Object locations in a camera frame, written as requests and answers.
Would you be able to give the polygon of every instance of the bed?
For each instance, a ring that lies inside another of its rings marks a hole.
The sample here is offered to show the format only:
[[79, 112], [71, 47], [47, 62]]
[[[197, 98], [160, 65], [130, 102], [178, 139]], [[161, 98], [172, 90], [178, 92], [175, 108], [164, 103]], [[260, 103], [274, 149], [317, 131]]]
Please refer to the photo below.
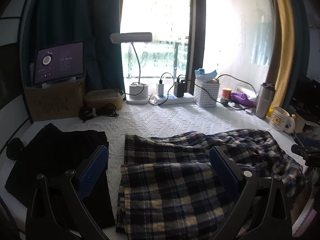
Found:
[[[302, 157], [291, 152], [295, 143], [292, 137], [284, 132], [271, 128], [266, 120], [245, 111], [235, 111], [222, 105], [200, 108], [195, 104], [177, 104], [166, 106], [130, 105], [124, 103], [119, 117], [98, 116], [85, 123], [79, 118], [67, 118], [51, 121], [35, 122], [21, 137], [24, 143], [32, 138], [48, 123], [53, 123], [62, 131], [97, 130], [104, 131], [109, 140], [108, 185], [113, 215], [116, 216], [117, 195], [121, 180], [120, 166], [124, 157], [124, 135], [137, 134], [142, 137], [168, 137], [187, 131], [200, 131], [205, 134], [253, 128], [267, 130], [276, 139], [280, 147], [307, 170]], [[27, 208], [18, 202], [5, 188], [5, 182], [14, 165], [14, 161], [6, 158], [0, 169], [0, 195], [7, 204], [17, 225], [25, 230]], [[103, 230], [111, 239], [127, 239], [126, 235], [115, 232], [115, 227]]]

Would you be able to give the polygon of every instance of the cartoon mug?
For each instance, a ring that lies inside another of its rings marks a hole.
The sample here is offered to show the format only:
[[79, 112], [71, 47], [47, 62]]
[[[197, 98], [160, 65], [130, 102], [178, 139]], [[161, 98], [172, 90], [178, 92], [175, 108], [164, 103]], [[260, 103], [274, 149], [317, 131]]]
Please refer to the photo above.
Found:
[[286, 133], [292, 133], [296, 126], [294, 118], [295, 115], [290, 117], [287, 111], [276, 106], [273, 109], [269, 125], [279, 132], [285, 131]]

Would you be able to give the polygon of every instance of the screw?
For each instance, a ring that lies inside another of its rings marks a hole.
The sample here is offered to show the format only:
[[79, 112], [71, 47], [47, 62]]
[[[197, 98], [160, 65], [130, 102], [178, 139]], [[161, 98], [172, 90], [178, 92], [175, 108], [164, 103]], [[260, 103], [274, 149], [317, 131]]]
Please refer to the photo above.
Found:
[[278, 175], [278, 174], [276, 174], [276, 175], [275, 175], [275, 179], [276, 179], [277, 181], [280, 181], [280, 180], [281, 180], [281, 176]]
[[73, 173], [75, 173], [74, 170], [67, 170], [65, 174], [66, 174], [67, 176], [71, 176]]
[[43, 178], [43, 174], [42, 173], [39, 173], [38, 175], [37, 175], [37, 179], [42, 179]]
[[246, 176], [247, 178], [250, 178], [252, 176], [252, 173], [250, 171], [244, 171], [243, 175]]

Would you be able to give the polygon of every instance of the power adapter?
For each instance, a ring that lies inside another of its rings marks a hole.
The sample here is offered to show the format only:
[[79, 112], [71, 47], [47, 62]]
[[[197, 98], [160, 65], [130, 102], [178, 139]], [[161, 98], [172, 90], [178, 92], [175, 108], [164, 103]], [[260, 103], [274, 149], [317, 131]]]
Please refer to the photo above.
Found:
[[160, 97], [163, 97], [164, 84], [162, 84], [162, 80], [159, 81], [159, 84], [156, 86], [156, 94]]
[[174, 83], [174, 95], [177, 97], [177, 98], [182, 98], [183, 97], [183, 94], [184, 94], [184, 91], [185, 91], [185, 87], [186, 87], [186, 82], [185, 80], [179, 80], [179, 78], [177, 78], [177, 81]]

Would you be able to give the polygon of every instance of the power strip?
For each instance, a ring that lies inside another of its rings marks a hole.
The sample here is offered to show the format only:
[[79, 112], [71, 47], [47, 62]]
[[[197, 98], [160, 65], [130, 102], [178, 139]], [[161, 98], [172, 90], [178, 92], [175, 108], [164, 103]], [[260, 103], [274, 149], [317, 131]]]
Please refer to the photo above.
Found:
[[[158, 96], [154, 95], [154, 100], [157, 105], [163, 103], [167, 99], [167, 95]], [[169, 94], [168, 100], [163, 105], [173, 105], [173, 104], [183, 104], [183, 103], [193, 103], [195, 97], [190, 93], [184, 93], [183, 97], [178, 98], [174, 94]]]

